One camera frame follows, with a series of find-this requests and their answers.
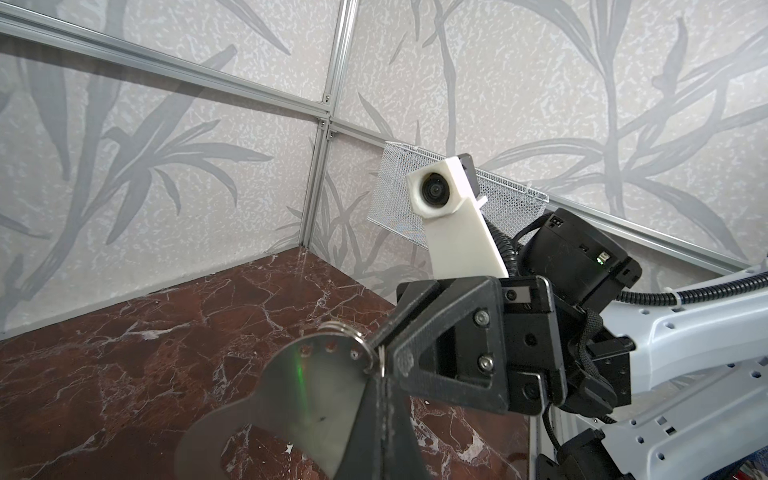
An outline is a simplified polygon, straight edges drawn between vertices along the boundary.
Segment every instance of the metal plate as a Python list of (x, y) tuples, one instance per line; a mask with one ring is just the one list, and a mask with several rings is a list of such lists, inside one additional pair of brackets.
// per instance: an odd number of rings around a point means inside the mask
[(368, 354), (341, 333), (304, 336), (266, 365), (256, 391), (195, 422), (178, 447), (178, 480), (228, 480), (220, 467), (229, 437), (255, 425), (292, 442), (330, 478), (344, 455), (368, 376)]

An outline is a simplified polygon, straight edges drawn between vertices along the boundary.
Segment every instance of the black plastic bracket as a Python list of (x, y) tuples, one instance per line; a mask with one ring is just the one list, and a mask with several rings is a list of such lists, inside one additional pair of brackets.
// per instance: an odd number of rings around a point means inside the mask
[[(559, 406), (568, 392), (552, 287), (543, 276), (517, 276), (501, 284), (509, 406), (513, 412), (540, 415), (548, 401)], [(539, 389), (539, 383), (549, 385), (549, 391)]]
[[(411, 285), (403, 293), (401, 302), (407, 300)], [(473, 323), (479, 310), (488, 314), (487, 325)], [(440, 366), (429, 361), (429, 356), (435, 346), (450, 353), (451, 334), (455, 358), (458, 358), (458, 350), (463, 359), (474, 365), (460, 365), (457, 361), (453, 376), (446, 376), (441, 374)], [(481, 356), (491, 359), (492, 368), (481, 367)], [(409, 394), (505, 414), (508, 411), (508, 395), (504, 362), (501, 285), (496, 278), (474, 276), (459, 278), (447, 285), (392, 340), (387, 347), (386, 369)], [(474, 369), (476, 374), (469, 375), (469, 368)]]
[(536, 480), (634, 480), (622, 475), (603, 446), (605, 434), (587, 429), (558, 450), (558, 463), (546, 455), (536, 459)]
[(407, 405), (392, 379), (369, 379), (334, 480), (430, 479)]

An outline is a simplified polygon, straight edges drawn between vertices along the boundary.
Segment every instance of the red marble surface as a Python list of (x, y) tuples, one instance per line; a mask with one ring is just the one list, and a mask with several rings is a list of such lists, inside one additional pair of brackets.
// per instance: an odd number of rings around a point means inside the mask
[[(184, 431), (253, 391), (280, 347), (331, 318), (369, 333), (391, 309), (296, 248), (8, 339), (0, 478), (171, 479)], [(418, 399), (412, 414), (436, 478), (526, 478), (525, 417)], [(236, 479), (326, 478), (254, 427), (221, 464)]]

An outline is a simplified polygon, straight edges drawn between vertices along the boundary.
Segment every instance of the wire mesh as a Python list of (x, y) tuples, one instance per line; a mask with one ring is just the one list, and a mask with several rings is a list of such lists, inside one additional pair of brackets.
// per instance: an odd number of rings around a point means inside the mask
[[(387, 142), (368, 220), (426, 248), (422, 218), (411, 211), (406, 175), (444, 159), (420, 147)], [(477, 177), (480, 194), (488, 197), (483, 215), (510, 237), (540, 217), (549, 202), (547, 194), (507, 178), (479, 169)]]

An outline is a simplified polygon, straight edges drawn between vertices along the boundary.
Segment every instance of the white plastic arm segment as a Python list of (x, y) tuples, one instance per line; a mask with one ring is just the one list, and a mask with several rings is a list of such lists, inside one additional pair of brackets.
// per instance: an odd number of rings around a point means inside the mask
[[(422, 199), (424, 180), (433, 173), (442, 175), (450, 188), (448, 203), (442, 207), (433, 207)], [(436, 279), (508, 276), (458, 157), (420, 168), (408, 174), (407, 181), (413, 213), (424, 219)]]

